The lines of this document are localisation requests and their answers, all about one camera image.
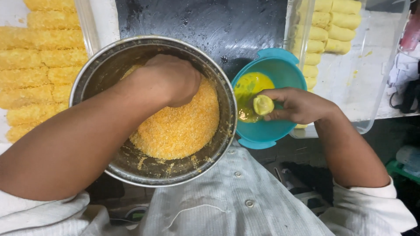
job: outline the teal plastic bowl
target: teal plastic bowl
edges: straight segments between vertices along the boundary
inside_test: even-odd
[[[259,58],[245,66],[232,81],[234,88],[239,78],[250,72],[260,72],[268,76],[275,88],[295,87],[307,90],[305,78],[296,66],[299,60],[281,48],[267,48],[259,51]],[[286,136],[296,124],[290,121],[258,121],[245,123],[238,120],[236,133],[241,137],[238,142],[251,149],[272,147],[276,141]]]

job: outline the forearm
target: forearm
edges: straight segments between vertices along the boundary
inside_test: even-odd
[[[34,199],[64,199],[90,185],[145,119],[165,107],[153,86],[133,97],[131,81],[47,120],[0,157],[0,189]]]
[[[381,160],[337,107],[315,122],[334,180],[344,187],[383,187],[389,177]]]

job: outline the person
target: person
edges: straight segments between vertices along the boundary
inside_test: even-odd
[[[88,205],[83,190],[133,130],[166,106],[189,103],[199,84],[189,62],[157,55],[22,137],[0,157],[0,234],[366,236],[416,226],[384,165],[338,106],[294,88],[261,92],[284,107],[265,120],[315,122],[335,185],[334,206],[319,218],[234,141],[201,177],[156,189],[139,227],[111,226],[105,207]]]

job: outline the stainless steel bowl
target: stainless steel bowl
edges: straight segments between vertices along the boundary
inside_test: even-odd
[[[138,170],[139,160],[147,156],[127,140],[105,172],[121,181],[145,187],[178,185],[202,175],[223,156],[236,130],[236,101],[222,69],[200,49],[181,40],[157,35],[122,39],[96,53],[78,74],[69,106],[110,88],[133,65],[145,64],[157,54],[170,54],[188,60],[212,81],[219,101],[220,122],[211,144],[194,153],[196,160],[186,157],[162,162],[148,157]]]

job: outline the button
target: button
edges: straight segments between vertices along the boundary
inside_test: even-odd
[[[253,202],[253,201],[251,201],[251,200],[248,200],[248,201],[246,201],[246,202],[245,202],[245,205],[246,205],[247,207],[251,208],[251,207],[253,207],[253,206],[254,206],[254,202]]]

